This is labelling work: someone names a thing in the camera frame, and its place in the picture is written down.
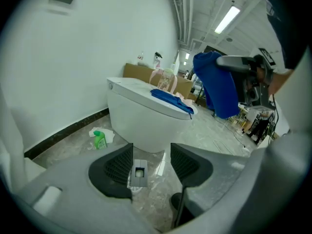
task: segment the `green bottle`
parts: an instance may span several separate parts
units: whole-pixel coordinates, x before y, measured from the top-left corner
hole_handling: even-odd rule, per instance
[[[104,149],[107,147],[105,134],[100,131],[94,131],[94,135],[96,136],[94,139],[94,145],[96,149]]]

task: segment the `gray floor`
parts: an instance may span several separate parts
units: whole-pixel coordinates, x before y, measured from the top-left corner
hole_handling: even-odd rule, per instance
[[[113,130],[109,115],[105,116],[52,146],[35,158],[34,162],[48,168],[59,160],[94,149],[93,139],[89,137],[89,131],[93,127]],[[237,139],[246,145],[250,151],[256,146],[248,137],[233,133],[235,130],[236,128],[231,126],[228,121],[215,119],[211,116],[211,111],[198,107],[198,115],[194,117],[191,127],[180,134],[179,143],[213,152],[248,156],[249,152],[242,150],[243,146]],[[116,132],[114,133],[116,135],[112,144],[127,143]],[[150,154],[134,148],[134,159],[148,161],[148,187],[133,193],[133,207],[156,229],[162,232],[169,231],[174,214],[169,199],[172,194],[181,192],[182,189],[181,183],[170,164],[170,150]]]

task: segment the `blue towel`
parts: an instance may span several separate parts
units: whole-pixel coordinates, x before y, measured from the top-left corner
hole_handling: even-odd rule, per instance
[[[152,93],[152,96],[160,99],[160,100],[163,100],[171,105],[174,105],[180,109],[182,109],[183,111],[189,113],[189,114],[194,114],[194,111],[193,111],[193,108],[185,105],[181,99],[179,97],[175,97],[171,94],[168,94],[160,89],[153,89],[151,90],[151,93]]]
[[[207,107],[218,117],[228,118],[239,113],[238,96],[231,73],[215,65],[220,56],[216,51],[195,55],[194,73],[204,85]]]

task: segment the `white toilet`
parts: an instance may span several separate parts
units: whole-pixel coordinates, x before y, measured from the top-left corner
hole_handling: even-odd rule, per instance
[[[135,78],[107,78],[108,107],[113,129],[126,141],[149,153],[165,150],[179,142],[196,116],[153,97],[157,88]]]

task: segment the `blue jacket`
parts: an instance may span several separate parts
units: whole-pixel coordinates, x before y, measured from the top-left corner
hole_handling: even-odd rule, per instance
[[[218,117],[228,118],[239,113],[238,97],[231,73],[215,64],[220,56],[216,51],[195,55],[194,73],[204,85],[208,108],[215,110]]]

